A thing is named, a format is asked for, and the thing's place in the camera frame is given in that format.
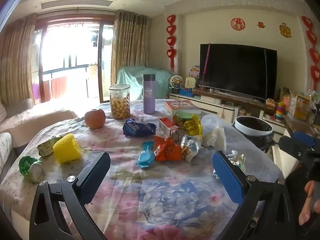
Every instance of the pillow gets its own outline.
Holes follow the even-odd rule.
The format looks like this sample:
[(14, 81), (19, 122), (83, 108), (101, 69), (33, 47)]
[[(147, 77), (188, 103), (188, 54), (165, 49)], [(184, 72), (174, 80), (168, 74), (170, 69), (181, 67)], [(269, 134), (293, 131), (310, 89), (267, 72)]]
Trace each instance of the pillow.
[(27, 98), (25, 100), (22, 100), (18, 103), (15, 103), (14, 105), (8, 106), (6, 108), (7, 111), (7, 118), (10, 118), (14, 115), (21, 114), (22, 112), (30, 109), (32, 107), (32, 99)]
[(4, 106), (0, 103), (0, 123), (7, 117), (7, 112)]

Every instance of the ceiling vent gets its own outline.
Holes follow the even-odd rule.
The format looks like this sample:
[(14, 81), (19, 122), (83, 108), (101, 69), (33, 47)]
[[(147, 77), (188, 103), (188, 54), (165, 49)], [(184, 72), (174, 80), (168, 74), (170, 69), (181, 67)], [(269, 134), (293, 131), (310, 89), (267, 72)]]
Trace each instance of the ceiling vent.
[(54, 0), (41, 3), (41, 9), (51, 7), (64, 6), (64, 5), (99, 5), (110, 6), (112, 0)]

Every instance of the trash can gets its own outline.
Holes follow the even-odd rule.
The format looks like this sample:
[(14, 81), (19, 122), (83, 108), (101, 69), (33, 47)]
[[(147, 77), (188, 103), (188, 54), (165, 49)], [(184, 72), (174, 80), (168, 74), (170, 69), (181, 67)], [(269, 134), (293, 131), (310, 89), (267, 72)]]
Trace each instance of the trash can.
[(275, 144), (272, 126), (257, 117), (238, 116), (232, 126), (262, 151), (267, 152)]

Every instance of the beige curtain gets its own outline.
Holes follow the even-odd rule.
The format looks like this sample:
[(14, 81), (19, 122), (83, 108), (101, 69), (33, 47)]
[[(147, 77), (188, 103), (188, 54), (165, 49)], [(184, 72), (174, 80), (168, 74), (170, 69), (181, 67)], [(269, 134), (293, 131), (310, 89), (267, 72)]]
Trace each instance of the beige curtain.
[(116, 84), (118, 69), (147, 65), (148, 18), (132, 12), (116, 12), (111, 57), (111, 84)]
[(19, 19), (0, 33), (0, 101), (6, 106), (33, 99), (31, 46), (36, 16)]

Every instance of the red heart decoration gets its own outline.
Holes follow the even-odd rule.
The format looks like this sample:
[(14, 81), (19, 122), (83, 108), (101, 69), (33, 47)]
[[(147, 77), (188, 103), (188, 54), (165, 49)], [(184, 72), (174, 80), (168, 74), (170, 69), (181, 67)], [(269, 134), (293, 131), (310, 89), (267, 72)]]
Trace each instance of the red heart decoration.
[(315, 65), (312, 65), (310, 67), (311, 70), (311, 77), (314, 82), (319, 82), (320, 81), (320, 69), (318, 69)]
[(304, 25), (305, 25), (309, 30), (311, 30), (311, 29), (313, 28), (313, 23), (312, 23), (311, 19), (309, 19), (309, 18), (307, 18), (307, 17), (305, 17), (305, 16), (302, 16), (301, 19), (302, 19)]
[(176, 43), (176, 37), (175, 36), (170, 36), (167, 38), (167, 43), (170, 47), (172, 47)]
[(308, 37), (309, 41), (313, 45), (316, 45), (317, 44), (317, 36), (310, 30), (306, 30), (306, 33), (307, 33), (307, 37)]
[(175, 20), (176, 20), (176, 16), (175, 15), (170, 15), (170, 16), (167, 17), (167, 21), (168, 21), (168, 23), (170, 23), (170, 25), (172, 25)]
[(167, 33), (169, 33), (170, 36), (172, 36), (172, 35), (175, 33), (176, 28), (177, 28), (177, 27), (176, 27), (175, 25), (168, 26), (168, 27), (166, 28)]
[(314, 49), (309, 49), (309, 53), (310, 53), (310, 56), (312, 58), (312, 61), (315, 63), (315, 65), (317, 65), (319, 63), (319, 60), (320, 60), (319, 53)]
[(174, 58), (175, 55), (176, 55), (176, 50), (175, 49), (168, 49), (167, 50), (167, 56), (169, 58)]

